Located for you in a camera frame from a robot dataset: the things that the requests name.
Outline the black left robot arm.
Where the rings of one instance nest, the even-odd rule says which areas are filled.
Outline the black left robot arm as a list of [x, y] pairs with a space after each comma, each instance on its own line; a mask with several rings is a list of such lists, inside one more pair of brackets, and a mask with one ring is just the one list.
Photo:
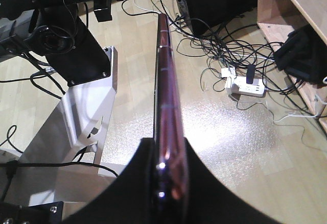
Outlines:
[[[93, 2], [99, 22], [110, 21], [111, 0], [1, 0], [1, 60], [14, 56], [49, 66], [68, 91], [18, 160], [2, 164], [7, 182], [1, 196], [2, 223], [49, 223], [57, 204], [19, 205], [34, 187], [54, 183], [56, 169], [75, 165], [75, 156], [95, 153], [99, 163], [116, 94], [116, 50], [102, 48], [78, 15]], [[16, 202], [6, 202], [10, 189]]]

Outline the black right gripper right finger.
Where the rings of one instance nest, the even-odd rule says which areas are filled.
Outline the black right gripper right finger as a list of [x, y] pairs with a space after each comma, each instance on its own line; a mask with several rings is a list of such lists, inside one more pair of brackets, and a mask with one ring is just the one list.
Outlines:
[[186, 223], [277, 223], [225, 187], [185, 140], [189, 164]]

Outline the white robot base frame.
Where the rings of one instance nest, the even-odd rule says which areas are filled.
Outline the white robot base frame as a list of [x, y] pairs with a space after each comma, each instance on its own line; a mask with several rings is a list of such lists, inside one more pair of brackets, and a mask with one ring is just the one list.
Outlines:
[[23, 206], [56, 201], [86, 203], [115, 177], [101, 158], [117, 93], [118, 54], [100, 46], [78, 16], [61, 6], [1, 19], [1, 59], [36, 55], [49, 64], [68, 90], [17, 159], [1, 165], [1, 202]]

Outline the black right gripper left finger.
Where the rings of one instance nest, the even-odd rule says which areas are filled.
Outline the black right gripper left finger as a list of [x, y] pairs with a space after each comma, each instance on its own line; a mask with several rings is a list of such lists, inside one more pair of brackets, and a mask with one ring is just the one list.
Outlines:
[[121, 174], [62, 223], [157, 223], [153, 204], [154, 140], [143, 138]]

